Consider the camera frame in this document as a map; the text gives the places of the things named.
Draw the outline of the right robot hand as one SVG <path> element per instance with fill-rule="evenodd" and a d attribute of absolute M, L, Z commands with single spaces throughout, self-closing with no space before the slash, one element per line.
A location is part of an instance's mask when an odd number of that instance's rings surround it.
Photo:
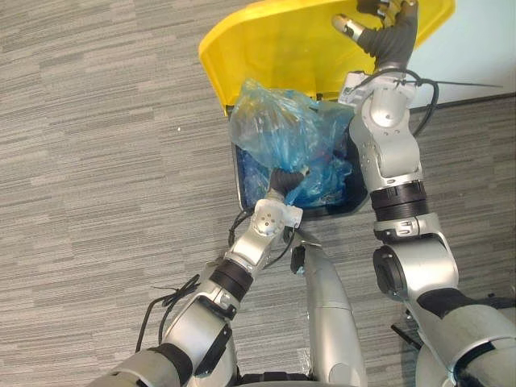
<path fill-rule="evenodd" d="M 418 32 L 418 2 L 358 1 L 361 14 L 376 16 L 381 28 L 369 28 L 344 14 L 332 17 L 334 29 L 354 41 L 375 60 L 375 69 L 405 69 Z"/>

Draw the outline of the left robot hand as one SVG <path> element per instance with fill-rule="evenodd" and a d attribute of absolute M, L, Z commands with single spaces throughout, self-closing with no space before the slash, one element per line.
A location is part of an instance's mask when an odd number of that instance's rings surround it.
<path fill-rule="evenodd" d="M 308 173 L 309 171 L 288 172 L 284 169 L 273 169 L 269 178 L 267 196 L 280 198 L 284 201 L 288 194 L 305 180 Z"/>

